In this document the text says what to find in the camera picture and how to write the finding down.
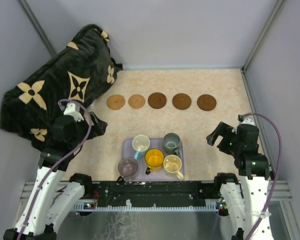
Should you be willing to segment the dark woven rattan coaster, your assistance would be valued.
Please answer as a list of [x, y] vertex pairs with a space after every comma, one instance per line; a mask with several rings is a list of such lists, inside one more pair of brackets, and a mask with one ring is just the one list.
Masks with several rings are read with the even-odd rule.
[[119, 110], [125, 105], [125, 103], [125, 98], [120, 94], [114, 94], [110, 96], [106, 101], [107, 107], [111, 110]]

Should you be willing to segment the grey ceramic mug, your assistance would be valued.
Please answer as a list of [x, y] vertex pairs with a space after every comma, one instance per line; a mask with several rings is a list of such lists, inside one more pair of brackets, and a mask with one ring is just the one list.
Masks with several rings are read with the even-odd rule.
[[167, 133], [163, 138], [163, 148], [170, 155], [176, 155], [181, 158], [182, 142], [176, 133]]

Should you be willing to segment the brown wooden coaster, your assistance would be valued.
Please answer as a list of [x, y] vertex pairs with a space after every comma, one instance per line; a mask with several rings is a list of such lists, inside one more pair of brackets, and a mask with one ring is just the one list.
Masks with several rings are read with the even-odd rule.
[[172, 98], [173, 106], [178, 110], [186, 110], [192, 104], [192, 99], [185, 93], [178, 93]]

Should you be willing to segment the cream mug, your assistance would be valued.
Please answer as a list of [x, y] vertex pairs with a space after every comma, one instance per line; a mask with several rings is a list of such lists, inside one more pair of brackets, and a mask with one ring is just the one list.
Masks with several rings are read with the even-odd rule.
[[168, 155], [163, 161], [164, 172], [169, 177], [177, 177], [180, 181], [185, 180], [181, 172], [183, 163], [177, 155]]

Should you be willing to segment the light woven rattan coaster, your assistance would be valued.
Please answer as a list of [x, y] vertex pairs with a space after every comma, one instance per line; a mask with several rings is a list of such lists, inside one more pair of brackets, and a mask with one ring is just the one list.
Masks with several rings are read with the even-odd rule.
[[142, 108], [146, 103], [145, 98], [140, 94], [133, 94], [128, 99], [128, 104], [132, 109], [140, 109]]

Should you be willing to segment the dark wooden coaster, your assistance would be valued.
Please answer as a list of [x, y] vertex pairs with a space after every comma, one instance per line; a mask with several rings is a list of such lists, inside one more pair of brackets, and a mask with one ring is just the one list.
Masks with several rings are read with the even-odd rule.
[[152, 93], [148, 99], [148, 104], [153, 109], [161, 109], [167, 103], [167, 97], [161, 92]]

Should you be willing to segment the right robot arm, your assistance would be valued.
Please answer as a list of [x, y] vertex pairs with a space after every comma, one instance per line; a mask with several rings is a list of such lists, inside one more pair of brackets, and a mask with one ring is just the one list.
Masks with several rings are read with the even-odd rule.
[[237, 127], [220, 122], [206, 138], [213, 146], [234, 158], [238, 175], [218, 173], [214, 194], [225, 200], [232, 225], [233, 240], [272, 240], [270, 212], [266, 205], [270, 181], [269, 161], [259, 153], [259, 129], [247, 117]]

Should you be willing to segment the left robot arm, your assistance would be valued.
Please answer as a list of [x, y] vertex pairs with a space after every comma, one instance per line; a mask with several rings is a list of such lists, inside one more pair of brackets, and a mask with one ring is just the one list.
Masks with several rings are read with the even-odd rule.
[[70, 161], [85, 141], [105, 134], [108, 124], [94, 112], [85, 120], [79, 111], [59, 116], [52, 134], [40, 154], [34, 187], [26, 207], [14, 228], [7, 229], [5, 240], [55, 240], [59, 228], [80, 198], [93, 195], [89, 175], [75, 173], [58, 199], [53, 199]]

